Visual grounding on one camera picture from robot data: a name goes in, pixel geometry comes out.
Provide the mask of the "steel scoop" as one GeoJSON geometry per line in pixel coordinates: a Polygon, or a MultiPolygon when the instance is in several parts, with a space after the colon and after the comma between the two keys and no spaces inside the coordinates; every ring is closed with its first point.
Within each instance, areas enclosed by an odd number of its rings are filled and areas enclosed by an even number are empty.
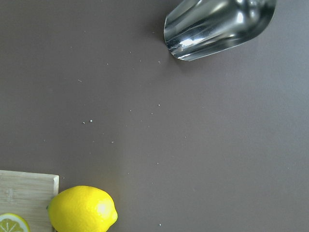
{"type": "Polygon", "coordinates": [[[270,24],[275,0],[184,0],[165,19],[164,40],[177,59],[193,61],[239,46],[270,24]]]}

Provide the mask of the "yellow lemon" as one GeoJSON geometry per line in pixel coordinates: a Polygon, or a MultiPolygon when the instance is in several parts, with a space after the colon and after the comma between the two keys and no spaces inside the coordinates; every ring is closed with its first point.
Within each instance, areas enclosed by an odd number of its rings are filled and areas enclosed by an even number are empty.
{"type": "Polygon", "coordinates": [[[59,193],[47,211],[57,232],[106,232],[118,219],[112,197],[90,186],[75,186],[59,193]]]}

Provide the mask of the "bamboo cutting board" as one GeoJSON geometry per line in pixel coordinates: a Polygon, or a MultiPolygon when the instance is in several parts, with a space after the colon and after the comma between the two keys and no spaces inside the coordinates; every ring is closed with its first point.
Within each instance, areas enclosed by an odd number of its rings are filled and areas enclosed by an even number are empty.
{"type": "Polygon", "coordinates": [[[47,206],[58,187],[58,175],[1,170],[0,213],[19,215],[32,232],[53,232],[47,206]]]}

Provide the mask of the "lemon half slice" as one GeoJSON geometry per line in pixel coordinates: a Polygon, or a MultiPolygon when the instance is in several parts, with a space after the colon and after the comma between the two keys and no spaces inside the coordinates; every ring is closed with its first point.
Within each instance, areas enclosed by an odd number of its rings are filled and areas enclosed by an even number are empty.
{"type": "Polygon", "coordinates": [[[28,223],[19,215],[5,213],[0,216],[0,232],[29,232],[28,223]]]}

